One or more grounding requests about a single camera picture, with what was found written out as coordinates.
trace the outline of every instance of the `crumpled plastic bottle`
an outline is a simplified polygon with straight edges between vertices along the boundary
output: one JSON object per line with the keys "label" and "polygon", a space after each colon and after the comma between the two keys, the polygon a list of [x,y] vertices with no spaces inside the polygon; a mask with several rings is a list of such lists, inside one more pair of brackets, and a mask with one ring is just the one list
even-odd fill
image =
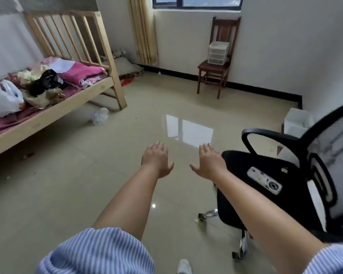
{"label": "crumpled plastic bottle", "polygon": [[94,112],[90,119],[94,123],[94,125],[101,125],[104,124],[109,116],[109,110],[107,108],[101,108],[100,110],[97,110]]}

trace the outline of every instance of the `hand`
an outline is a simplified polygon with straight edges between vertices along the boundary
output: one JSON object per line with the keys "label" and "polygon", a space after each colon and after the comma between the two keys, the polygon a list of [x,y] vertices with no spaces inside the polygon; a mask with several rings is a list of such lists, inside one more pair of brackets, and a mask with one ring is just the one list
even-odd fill
{"label": "hand", "polygon": [[157,141],[146,149],[141,159],[141,166],[150,166],[156,169],[160,179],[173,170],[174,163],[168,165],[168,147]]}
{"label": "hand", "polygon": [[213,181],[217,175],[227,171],[226,163],[221,155],[211,144],[203,144],[199,146],[199,168],[194,164],[189,165],[191,169],[198,175],[208,180]]}

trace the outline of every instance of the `mesh chair back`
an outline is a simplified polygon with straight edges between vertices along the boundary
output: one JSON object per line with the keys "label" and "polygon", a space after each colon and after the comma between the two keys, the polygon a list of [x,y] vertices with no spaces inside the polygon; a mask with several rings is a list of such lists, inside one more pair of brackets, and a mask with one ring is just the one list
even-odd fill
{"label": "mesh chair back", "polygon": [[332,221],[343,225],[343,106],[325,116],[299,140],[313,179]]}

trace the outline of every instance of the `black plastic bag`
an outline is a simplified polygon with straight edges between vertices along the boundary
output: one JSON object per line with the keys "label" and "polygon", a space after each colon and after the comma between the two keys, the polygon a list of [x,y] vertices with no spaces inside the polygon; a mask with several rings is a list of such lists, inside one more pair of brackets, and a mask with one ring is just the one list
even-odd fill
{"label": "black plastic bag", "polygon": [[28,91],[30,95],[37,97],[51,88],[59,87],[64,89],[67,86],[68,84],[55,71],[49,69],[43,72],[42,76],[30,85]]}

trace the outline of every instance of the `chair seat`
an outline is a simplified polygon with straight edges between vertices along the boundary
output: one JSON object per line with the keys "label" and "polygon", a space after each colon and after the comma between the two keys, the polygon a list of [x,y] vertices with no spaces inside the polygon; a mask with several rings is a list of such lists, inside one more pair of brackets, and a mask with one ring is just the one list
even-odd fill
{"label": "chair seat", "polygon": [[215,73],[224,73],[229,68],[229,62],[226,62],[224,65],[217,65],[217,64],[209,64],[207,60],[202,62],[198,69],[201,69],[202,71],[209,71],[209,72],[215,72]]}
{"label": "chair seat", "polygon": [[[222,153],[222,156],[231,173],[269,198],[307,230],[323,232],[307,187],[307,182],[296,165],[287,161],[240,151],[225,151]],[[282,185],[281,192],[278,195],[274,195],[251,179],[247,175],[247,171],[252,166],[279,182]],[[283,167],[288,170],[287,173],[281,170]],[[217,192],[217,207],[221,221],[239,229],[246,229],[220,190]]]}

